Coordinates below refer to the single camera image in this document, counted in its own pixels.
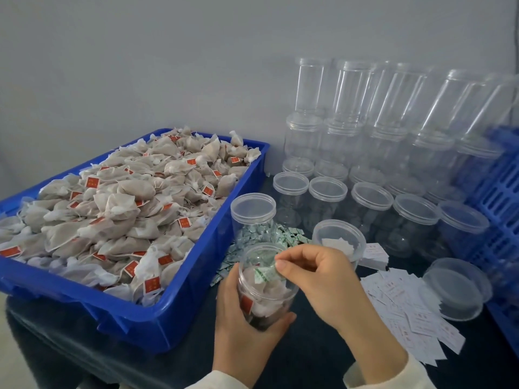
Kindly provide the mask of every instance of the gray wall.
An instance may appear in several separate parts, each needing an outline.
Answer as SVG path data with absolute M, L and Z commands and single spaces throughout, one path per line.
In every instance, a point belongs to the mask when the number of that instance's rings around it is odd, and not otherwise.
M 513 71 L 515 0 L 0 0 L 0 197 L 172 124 L 282 163 L 296 55 Z

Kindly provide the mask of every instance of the blue plastic basket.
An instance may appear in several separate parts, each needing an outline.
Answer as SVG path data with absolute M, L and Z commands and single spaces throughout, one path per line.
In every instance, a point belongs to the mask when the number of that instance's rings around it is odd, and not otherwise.
M 153 134 L 160 135 L 167 131 L 169 129 L 161 129 Z M 142 138 L 148 140 L 150 135 L 151 133 Z M 227 136 L 219 138 L 230 142 Z M 156 305 L 137 306 L 12 259 L 0 259 L 0 291 L 24 298 L 45 296 L 64 303 L 76 303 L 97 321 L 100 332 L 152 353 L 166 352 L 175 347 L 189 328 L 232 241 L 230 203 L 239 195 L 259 191 L 265 178 L 265 154 L 270 145 L 254 140 L 243 141 L 250 147 L 258 147 L 261 150 L 260 157 L 251 164 L 213 217 Z M 90 163 L 99 163 L 106 159 L 109 153 L 5 199 L 0 202 L 0 213 L 15 215 L 24 196 L 36 197 L 39 190 L 53 179 L 61 179 L 69 173 L 77 175 Z
M 505 153 L 467 199 L 489 219 L 490 228 L 472 241 L 450 241 L 449 246 L 456 257 L 488 275 L 495 296 L 488 309 L 519 357 L 519 135 L 499 128 L 491 139 Z

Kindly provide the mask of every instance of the floor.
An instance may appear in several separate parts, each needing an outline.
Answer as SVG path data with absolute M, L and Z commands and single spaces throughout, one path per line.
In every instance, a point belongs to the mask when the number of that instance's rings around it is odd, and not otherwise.
M 0 382 L 5 389 L 37 389 L 5 319 L 5 294 L 0 294 Z

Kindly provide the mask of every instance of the person's left hand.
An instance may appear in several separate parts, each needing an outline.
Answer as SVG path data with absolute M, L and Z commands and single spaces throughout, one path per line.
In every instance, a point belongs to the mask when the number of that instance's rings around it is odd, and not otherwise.
M 265 332 L 258 331 L 243 316 L 237 287 L 238 264 L 235 264 L 218 287 L 213 370 L 252 388 L 296 315 L 287 313 Z

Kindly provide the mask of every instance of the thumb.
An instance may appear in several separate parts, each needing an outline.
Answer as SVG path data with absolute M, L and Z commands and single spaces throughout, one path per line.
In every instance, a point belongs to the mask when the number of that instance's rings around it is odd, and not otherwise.
M 297 315 L 292 312 L 285 314 L 265 331 L 265 333 L 275 341 L 274 346 L 281 340 L 287 330 L 289 330 L 290 325 L 295 321 L 296 317 Z
M 283 275 L 287 280 L 293 282 L 303 292 L 306 292 L 310 288 L 310 284 L 313 280 L 312 276 L 315 274 L 300 268 L 295 263 L 280 259 L 276 261 L 276 270 Z

